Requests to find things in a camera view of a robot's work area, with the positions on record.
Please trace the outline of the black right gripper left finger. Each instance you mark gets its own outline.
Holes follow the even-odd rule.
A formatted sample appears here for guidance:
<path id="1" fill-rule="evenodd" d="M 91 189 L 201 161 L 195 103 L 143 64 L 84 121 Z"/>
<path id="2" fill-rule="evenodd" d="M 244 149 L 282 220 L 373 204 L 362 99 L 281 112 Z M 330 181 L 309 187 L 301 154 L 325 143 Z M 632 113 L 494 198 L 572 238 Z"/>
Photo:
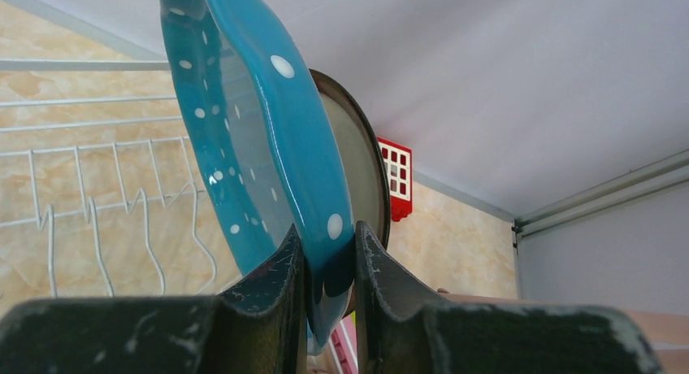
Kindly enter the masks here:
<path id="1" fill-rule="evenodd" d="M 216 295 L 46 298 L 1 321 L 4 373 L 300 373 L 304 257 L 297 231 Z"/>

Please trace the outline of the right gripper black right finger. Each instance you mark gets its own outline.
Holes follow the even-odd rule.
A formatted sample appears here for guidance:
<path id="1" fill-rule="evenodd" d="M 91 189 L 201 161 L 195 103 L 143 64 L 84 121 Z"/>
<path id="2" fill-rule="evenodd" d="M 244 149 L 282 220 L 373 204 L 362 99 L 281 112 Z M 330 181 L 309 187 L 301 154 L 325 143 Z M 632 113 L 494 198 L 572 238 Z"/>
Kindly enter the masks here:
<path id="1" fill-rule="evenodd" d="M 663 372 L 620 311 L 453 302 L 392 258 L 366 222 L 354 237 L 362 373 Z"/>

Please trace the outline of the blue polka dot plate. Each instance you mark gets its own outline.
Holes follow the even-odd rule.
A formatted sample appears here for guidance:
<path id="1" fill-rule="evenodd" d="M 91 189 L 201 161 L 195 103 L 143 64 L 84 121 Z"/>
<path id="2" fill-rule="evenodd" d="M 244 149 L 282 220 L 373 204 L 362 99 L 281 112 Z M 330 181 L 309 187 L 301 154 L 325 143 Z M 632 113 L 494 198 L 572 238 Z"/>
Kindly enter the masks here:
<path id="1" fill-rule="evenodd" d="M 175 95 L 214 213 L 243 275 L 295 230 L 307 350 L 353 289 L 355 221 L 336 138 L 296 44 L 263 0 L 159 0 Z"/>

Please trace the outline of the red-rimmed cream round plate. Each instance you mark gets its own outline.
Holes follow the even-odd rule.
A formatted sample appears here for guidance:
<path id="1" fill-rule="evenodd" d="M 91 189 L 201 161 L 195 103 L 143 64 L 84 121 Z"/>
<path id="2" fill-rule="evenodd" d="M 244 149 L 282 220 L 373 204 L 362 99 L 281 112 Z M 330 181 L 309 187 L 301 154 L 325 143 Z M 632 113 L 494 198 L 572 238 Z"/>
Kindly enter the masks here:
<path id="1" fill-rule="evenodd" d="M 367 222 L 388 247 L 392 206 L 382 152 L 364 111 L 353 95 L 323 72 L 310 74 L 322 99 L 346 175 L 353 220 Z"/>

